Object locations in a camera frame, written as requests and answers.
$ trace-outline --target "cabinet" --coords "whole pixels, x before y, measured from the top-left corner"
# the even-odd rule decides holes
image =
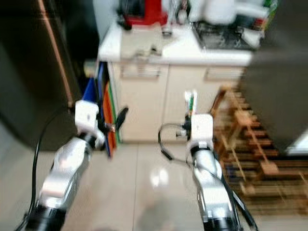
[[[228,74],[223,75],[223,71],[224,69],[203,66],[170,66],[164,123],[183,122],[186,111],[184,100],[186,90],[197,91],[197,112],[207,113],[220,86],[234,85],[239,78],[239,76],[231,77],[228,80]]]
[[[118,107],[129,107],[123,141],[156,141],[163,122],[168,65],[114,63]]]
[[[123,141],[157,141],[162,123],[183,122],[184,92],[197,90],[199,113],[207,113],[221,85],[235,85],[243,67],[113,63],[118,108],[129,107]],[[174,131],[165,139],[175,140]]]

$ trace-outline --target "tile floor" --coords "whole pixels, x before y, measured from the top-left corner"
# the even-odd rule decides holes
[[[171,150],[184,157],[183,145]],[[14,143],[0,160],[0,231],[11,231],[30,198],[32,151]],[[53,153],[38,159],[38,189]],[[122,144],[114,158],[95,152],[63,231],[201,231],[192,174],[170,164],[156,144]],[[257,217],[261,231],[305,231],[308,219]]]

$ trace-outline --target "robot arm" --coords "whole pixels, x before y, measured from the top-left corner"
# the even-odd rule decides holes
[[[78,135],[56,152],[53,167],[43,183],[35,209],[29,215],[26,231],[61,229],[82,174],[89,165],[92,151],[104,145],[104,133],[120,128],[127,111],[128,108],[122,110],[116,124],[103,123],[99,126],[97,104],[83,100],[76,102],[75,125]]]
[[[197,186],[197,200],[205,231],[242,231],[235,203],[239,206],[247,223],[258,230],[253,217],[244,203],[230,189],[222,174],[218,155],[213,145],[213,117],[210,114],[196,114],[197,92],[186,92],[187,111],[184,124],[164,124],[158,132],[162,154],[170,161],[193,167],[193,179]],[[186,135],[187,157],[192,162],[175,158],[162,144],[161,131],[167,126],[181,129],[177,136]]]

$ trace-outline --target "dark refrigerator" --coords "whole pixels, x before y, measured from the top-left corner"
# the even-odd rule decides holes
[[[241,88],[281,155],[307,155],[308,2],[279,3]]]
[[[54,1],[1,1],[1,121],[34,147],[47,118],[79,98]],[[74,133],[74,119],[63,113],[47,129],[42,147],[55,150]]]

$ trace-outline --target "kitchen counter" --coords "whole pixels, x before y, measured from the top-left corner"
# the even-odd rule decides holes
[[[189,26],[173,28],[176,40],[166,45],[162,56],[149,58],[153,64],[248,66],[253,52],[239,50],[202,50]],[[98,59],[104,62],[119,62],[122,28],[113,23],[99,47]]]

